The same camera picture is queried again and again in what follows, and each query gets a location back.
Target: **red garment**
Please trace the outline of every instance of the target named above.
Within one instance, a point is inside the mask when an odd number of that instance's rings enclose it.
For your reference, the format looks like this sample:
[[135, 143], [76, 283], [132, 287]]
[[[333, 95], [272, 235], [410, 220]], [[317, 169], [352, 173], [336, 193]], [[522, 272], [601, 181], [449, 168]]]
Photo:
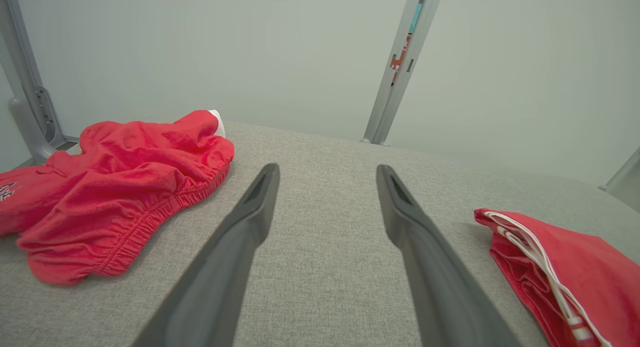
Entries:
[[487, 208], [491, 256], [554, 347], [640, 346], [640, 266], [602, 238]]
[[0, 174], [0, 236], [21, 235], [46, 283], [123, 274], [158, 226], [227, 176], [234, 146], [214, 135], [219, 125], [197, 110], [174, 123], [87, 127], [82, 154], [57, 151], [46, 165]]

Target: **red fabric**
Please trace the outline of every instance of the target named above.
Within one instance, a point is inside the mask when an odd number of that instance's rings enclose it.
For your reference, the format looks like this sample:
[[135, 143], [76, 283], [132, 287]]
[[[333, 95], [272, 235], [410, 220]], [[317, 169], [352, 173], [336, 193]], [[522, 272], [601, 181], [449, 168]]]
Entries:
[[101, 122], [80, 136], [82, 154], [0, 174], [0, 236], [19, 233], [33, 274], [78, 284], [119, 276], [171, 215], [227, 176], [234, 146], [218, 119], [197, 110], [174, 123]]
[[[546, 274], [499, 233], [499, 224], [487, 217], [487, 212], [510, 217], [537, 237], [558, 280], [570, 290], [605, 340], [615, 347], [640, 345], [640, 266], [600, 237], [565, 230], [519, 213], [475, 210], [475, 220], [493, 231], [491, 256], [554, 347], [601, 343], [597, 338], [576, 340]], [[500, 222], [519, 229], [504, 219]], [[574, 325], [573, 329], [578, 327], [582, 325]]]

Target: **white wall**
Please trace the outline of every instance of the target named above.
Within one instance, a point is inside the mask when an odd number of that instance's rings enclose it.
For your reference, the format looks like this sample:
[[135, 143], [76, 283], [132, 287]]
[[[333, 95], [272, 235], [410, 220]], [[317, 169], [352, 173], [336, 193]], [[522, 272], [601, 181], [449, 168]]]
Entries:
[[9, 111], [9, 101], [13, 98], [5, 71], [0, 67], [0, 173], [12, 170], [32, 157]]
[[65, 135], [224, 119], [359, 140], [406, 0], [19, 0]]
[[605, 184], [640, 147], [640, 0], [441, 0], [395, 147]]

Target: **printed logo on red garment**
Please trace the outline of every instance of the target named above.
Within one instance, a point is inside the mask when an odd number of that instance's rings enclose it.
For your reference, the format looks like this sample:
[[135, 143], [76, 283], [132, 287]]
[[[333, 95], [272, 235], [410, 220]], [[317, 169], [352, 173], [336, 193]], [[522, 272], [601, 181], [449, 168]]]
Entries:
[[14, 192], [16, 192], [15, 189], [9, 190], [9, 187], [15, 185], [16, 182], [11, 182], [9, 184], [5, 184], [2, 187], [0, 187], [0, 202], [8, 199], [9, 197], [11, 197], [11, 195], [14, 194]]

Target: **gray fabric surface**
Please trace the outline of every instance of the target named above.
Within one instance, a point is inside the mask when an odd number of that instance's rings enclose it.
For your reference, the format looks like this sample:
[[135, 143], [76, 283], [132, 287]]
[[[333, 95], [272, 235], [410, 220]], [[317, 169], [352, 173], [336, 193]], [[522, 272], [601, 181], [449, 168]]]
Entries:
[[263, 165], [281, 185], [256, 252], [236, 346], [420, 345], [400, 252], [388, 240], [375, 168], [393, 166], [526, 347], [546, 345], [489, 255], [475, 208], [516, 211], [598, 235], [640, 262], [640, 214], [581, 182], [471, 166], [414, 151], [227, 122], [236, 156], [214, 194], [169, 219], [118, 278], [71, 288], [34, 278], [0, 238], [0, 345], [125, 346], [153, 315]]

